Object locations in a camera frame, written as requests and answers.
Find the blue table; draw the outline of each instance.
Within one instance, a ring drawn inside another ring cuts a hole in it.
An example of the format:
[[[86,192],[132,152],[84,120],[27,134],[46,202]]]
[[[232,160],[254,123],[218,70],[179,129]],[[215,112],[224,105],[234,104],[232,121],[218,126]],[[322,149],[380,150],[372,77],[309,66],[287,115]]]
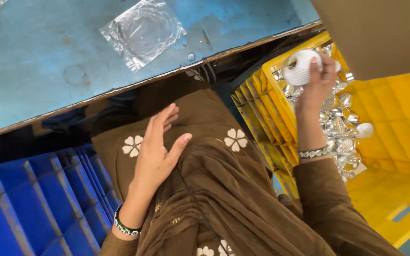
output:
[[[0,133],[318,20],[309,0],[167,0],[188,34],[132,73],[98,29],[137,2],[8,0],[0,15]]]

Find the floral embroidery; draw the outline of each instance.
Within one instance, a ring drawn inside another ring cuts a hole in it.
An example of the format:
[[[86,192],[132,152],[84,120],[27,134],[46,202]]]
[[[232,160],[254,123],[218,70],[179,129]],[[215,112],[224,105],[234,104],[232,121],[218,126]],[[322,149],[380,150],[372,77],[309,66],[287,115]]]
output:
[[[227,131],[227,136],[224,139],[224,143],[231,147],[233,152],[240,151],[240,147],[245,148],[248,144],[248,140],[244,138],[245,134],[240,129],[238,131],[235,131],[233,128],[230,129]]]
[[[158,212],[162,207],[162,203],[161,202],[157,202],[156,206],[154,207],[154,212]]]
[[[214,256],[214,251],[208,247],[197,248],[197,256]]]
[[[142,136],[135,136],[135,139],[132,136],[129,136],[124,140],[124,145],[121,149],[124,154],[129,154],[130,157],[136,157],[139,155],[140,144],[144,138]]]
[[[204,79],[202,78],[202,76],[200,75],[200,73],[195,70],[195,69],[191,69],[191,70],[187,70],[186,75],[188,75],[189,77],[194,76],[194,79],[199,80],[199,81],[203,81]]]
[[[171,221],[170,223],[177,224],[180,220],[180,218],[174,218],[173,221]]]
[[[221,245],[222,246],[218,247],[219,256],[227,256],[225,252],[227,252],[229,255],[236,256],[236,254],[233,252],[232,248],[229,246],[226,240],[221,240]]]

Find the brown dress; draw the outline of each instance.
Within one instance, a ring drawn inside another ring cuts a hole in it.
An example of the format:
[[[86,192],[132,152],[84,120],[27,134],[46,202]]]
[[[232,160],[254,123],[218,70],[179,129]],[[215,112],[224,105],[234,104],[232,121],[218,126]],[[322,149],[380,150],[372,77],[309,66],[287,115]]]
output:
[[[186,132],[193,138],[151,201],[140,238],[110,232],[100,255],[402,255],[354,209],[331,159],[294,169],[303,219],[283,206],[257,149],[195,73],[146,85],[133,110],[97,122],[94,147],[122,201],[148,117],[171,102],[180,112],[165,147]]]

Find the bracelet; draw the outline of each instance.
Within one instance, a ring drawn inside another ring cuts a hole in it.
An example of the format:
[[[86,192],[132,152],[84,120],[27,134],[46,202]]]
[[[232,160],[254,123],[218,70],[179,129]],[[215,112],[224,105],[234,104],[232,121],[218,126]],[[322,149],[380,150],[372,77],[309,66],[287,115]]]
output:
[[[117,208],[117,210],[115,211],[115,214],[113,215],[113,222],[115,223],[115,226],[117,227],[117,229],[119,231],[121,231],[121,233],[123,233],[124,235],[128,235],[128,236],[136,236],[138,234],[140,234],[140,232],[142,231],[142,228],[139,229],[130,229],[126,226],[124,226],[118,218],[118,213],[119,210],[121,209],[121,206],[119,206]]]
[[[332,151],[331,148],[325,146],[320,149],[316,150],[311,150],[311,151],[300,151],[298,153],[299,158],[314,158],[314,157],[320,157],[326,154],[329,154]]]

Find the cardboard flap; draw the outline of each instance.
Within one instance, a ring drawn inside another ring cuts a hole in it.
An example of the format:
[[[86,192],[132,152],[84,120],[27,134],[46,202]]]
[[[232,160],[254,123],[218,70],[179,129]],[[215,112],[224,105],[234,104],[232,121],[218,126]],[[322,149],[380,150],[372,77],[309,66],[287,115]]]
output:
[[[410,73],[410,0],[311,0],[359,80]]]

